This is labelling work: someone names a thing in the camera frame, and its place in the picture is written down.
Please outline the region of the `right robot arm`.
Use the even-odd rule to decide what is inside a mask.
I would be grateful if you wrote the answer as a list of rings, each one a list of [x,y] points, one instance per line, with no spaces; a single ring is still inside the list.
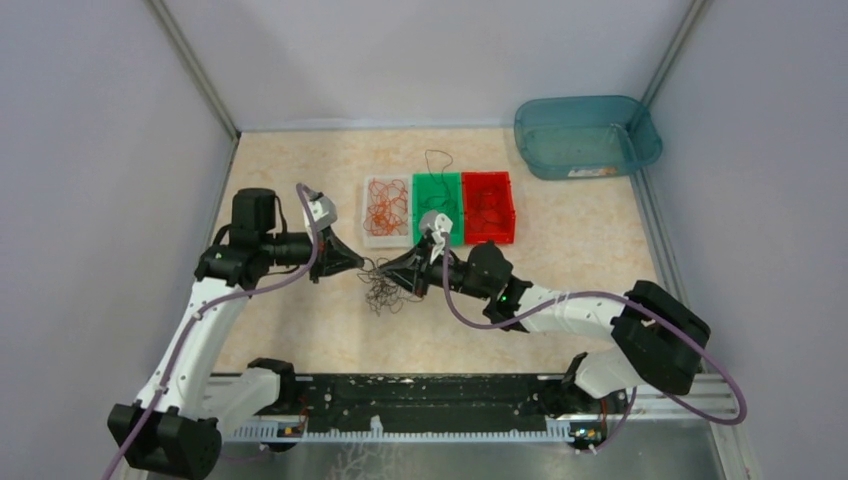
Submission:
[[[641,385],[687,395],[711,335],[700,317],[652,281],[639,280],[622,294],[555,291],[516,277],[492,241],[460,259],[421,240],[377,270],[419,298],[440,287],[449,305],[456,294],[485,301],[485,322],[465,321],[472,328],[564,332],[610,342],[607,350],[576,356],[565,374],[563,398],[576,412]]]

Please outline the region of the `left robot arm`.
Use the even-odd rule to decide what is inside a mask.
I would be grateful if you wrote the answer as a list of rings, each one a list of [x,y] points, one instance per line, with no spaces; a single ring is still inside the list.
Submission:
[[[334,202],[299,183],[306,229],[278,227],[278,195],[246,188],[232,202],[231,221],[201,255],[186,310],[166,352],[136,398],[113,406],[108,429],[118,445],[103,478],[121,463],[180,479],[205,479],[226,436],[257,413],[305,407],[292,364],[268,358],[249,363],[233,383],[211,388],[224,341],[247,302],[303,277],[318,282],[358,269],[364,260],[332,229]]]

